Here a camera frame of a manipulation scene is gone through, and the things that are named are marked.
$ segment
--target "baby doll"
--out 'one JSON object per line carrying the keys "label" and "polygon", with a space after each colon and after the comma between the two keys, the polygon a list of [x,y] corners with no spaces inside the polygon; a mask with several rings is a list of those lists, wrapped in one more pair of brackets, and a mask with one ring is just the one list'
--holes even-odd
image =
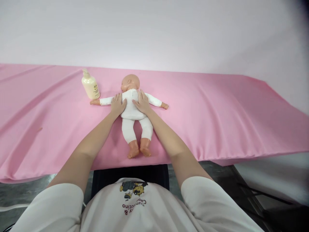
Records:
{"label": "baby doll", "polygon": [[[122,101],[127,99],[127,106],[123,113],[122,117],[122,133],[126,142],[129,144],[130,152],[128,154],[128,158],[136,157],[141,151],[145,157],[150,157],[149,145],[153,133],[153,126],[148,119],[148,117],[139,111],[136,106],[133,104],[132,100],[138,102],[138,93],[139,89],[139,78],[136,75],[130,74],[124,77],[121,83],[122,90]],[[150,94],[145,93],[145,95],[149,98],[149,103],[162,107],[164,109],[168,109],[168,105],[151,96]],[[92,100],[90,104],[93,105],[110,105],[113,97],[101,98],[97,100]],[[138,120],[142,126],[142,138],[141,138],[141,146],[140,149],[137,144],[136,136],[134,133],[133,125],[135,120]]]}

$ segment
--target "doll leg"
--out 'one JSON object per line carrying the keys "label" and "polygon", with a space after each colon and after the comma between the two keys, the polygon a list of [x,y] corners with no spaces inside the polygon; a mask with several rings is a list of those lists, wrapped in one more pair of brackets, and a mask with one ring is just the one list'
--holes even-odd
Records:
{"label": "doll leg", "polygon": [[134,122],[135,120],[122,119],[122,134],[130,147],[130,151],[128,154],[129,159],[134,158],[139,154],[139,148],[138,148],[135,132],[133,129]]}
{"label": "doll leg", "polygon": [[143,130],[140,150],[145,157],[150,157],[151,153],[149,150],[149,145],[150,145],[152,134],[154,132],[154,128],[149,118],[141,119],[139,120],[139,123],[141,124],[142,130]]}

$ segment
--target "doll head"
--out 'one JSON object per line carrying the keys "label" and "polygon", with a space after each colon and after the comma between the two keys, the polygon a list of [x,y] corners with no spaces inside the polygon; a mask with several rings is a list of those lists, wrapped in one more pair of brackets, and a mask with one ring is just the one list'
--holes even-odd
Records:
{"label": "doll head", "polygon": [[122,92],[130,89],[139,89],[139,78],[134,74],[125,76],[121,83]]}

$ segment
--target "white onesie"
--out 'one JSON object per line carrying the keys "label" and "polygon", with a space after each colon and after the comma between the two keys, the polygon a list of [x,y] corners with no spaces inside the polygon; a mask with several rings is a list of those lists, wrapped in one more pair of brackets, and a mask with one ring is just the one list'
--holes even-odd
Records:
{"label": "white onesie", "polygon": [[[145,95],[149,98],[149,103],[160,107],[162,101],[159,99],[151,96],[150,94],[145,93]],[[113,97],[109,98],[101,98],[100,104],[101,105],[110,105],[112,102]],[[142,138],[147,138],[151,140],[152,133],[153,133],[153,126],[148,119],[148,117],[139,111],[136,106],[133,104],[132,100],[138,102],[138,93],[136,89],[130,89],[122,94],[122,101],[127,99],[127,105],[123,113],[121,114],[122,117],[122,133],[123,137],[125,138],[127,143],[130,143],[136,140],[136,136],[134,133],[133,125],[135,120],[138,120],[142,126]]]}

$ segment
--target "person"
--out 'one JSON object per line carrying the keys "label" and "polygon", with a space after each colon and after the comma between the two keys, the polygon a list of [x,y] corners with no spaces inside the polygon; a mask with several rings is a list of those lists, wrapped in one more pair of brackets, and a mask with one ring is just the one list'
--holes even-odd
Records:
{"label": "person", "polygon": [[181,138],[150,108],[144,92],[135,106],[150,119],[169,155],[183,202],[160,185],[124,177],[82,204],[92,163],[126,100],[116,95],[111,112],[77,146],[12,232],[36,231],[262,231],[200,166]]}

